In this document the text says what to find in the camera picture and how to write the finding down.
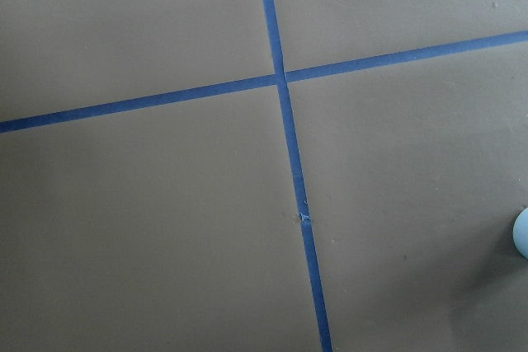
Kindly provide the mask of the light blue cup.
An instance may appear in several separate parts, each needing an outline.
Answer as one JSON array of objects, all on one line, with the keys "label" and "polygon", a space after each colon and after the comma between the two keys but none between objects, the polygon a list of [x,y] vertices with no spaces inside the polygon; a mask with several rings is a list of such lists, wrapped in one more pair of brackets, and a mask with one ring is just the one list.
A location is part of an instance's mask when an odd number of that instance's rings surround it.
[{"label": "light blue cup", "polygon": [[512,239],[517,251],[528,259],[528,208],[517,216],[512,228]]}]

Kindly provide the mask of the blue tape line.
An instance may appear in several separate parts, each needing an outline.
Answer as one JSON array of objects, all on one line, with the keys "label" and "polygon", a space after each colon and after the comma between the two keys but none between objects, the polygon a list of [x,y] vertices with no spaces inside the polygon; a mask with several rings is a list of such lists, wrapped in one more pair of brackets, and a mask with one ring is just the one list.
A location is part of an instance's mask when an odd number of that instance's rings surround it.
[{"label": "blue tape line", "polygon": [[302,235],[304,254],[307,263],[313,307],[318,326],[321,349],[333,351],[332,337],[325,304],[323,282],[321,278],[318,253],[314,237],[314,226],[310,216],[308,196],[304,181],[303,167],[295,128],[294,111],[290,99],[290,89],[286,80],[284,55],[281,45],[281,33],[276,14],[275,0],[262,0],[266,18],[266,28],[271,51],[271,59],[276,78],[277,93],[283,123],[285,142],[290,163],[295,202]]}]

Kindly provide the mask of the blue tape line crossing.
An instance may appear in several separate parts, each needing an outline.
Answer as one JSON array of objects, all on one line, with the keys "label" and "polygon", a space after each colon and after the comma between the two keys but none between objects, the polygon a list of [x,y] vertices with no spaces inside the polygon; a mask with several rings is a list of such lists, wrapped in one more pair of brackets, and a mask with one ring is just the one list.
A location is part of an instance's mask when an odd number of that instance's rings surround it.
[{"label": "blue tape line crossing", "polygon": [[[478,39],[462,40],[448,44],[433,45],[390,54],[381,54],[363,59],[353,59],[339,63],[329,63],[310,68],[296,69],[293,71],[287,71],[285,73],[285,80],[287,82],[299,82],[315,79],[317,77],[352,73],[371,68],[382,68],[398,63],[415,62],[423,59],[461,54],[486,48],[513,45],[526,41],[526,31],[515,31],[512,33],[492,35]],[[180,91],[166,92],[152,96],[142,96],[129,100],[113,101],[71,110],[61,110],[43,115],[34,115],[15,120],[3,121],[1,123],[1,132],[5,134],[23,129],[32,129],[46,125],[61,124],[143,108],[164,106],[183,101],[193,101],[211,96],[270,87],[277,83],[278,80],[275,76],[264,75],[231,82],[221,82],[202,87],[193,87]]]}]

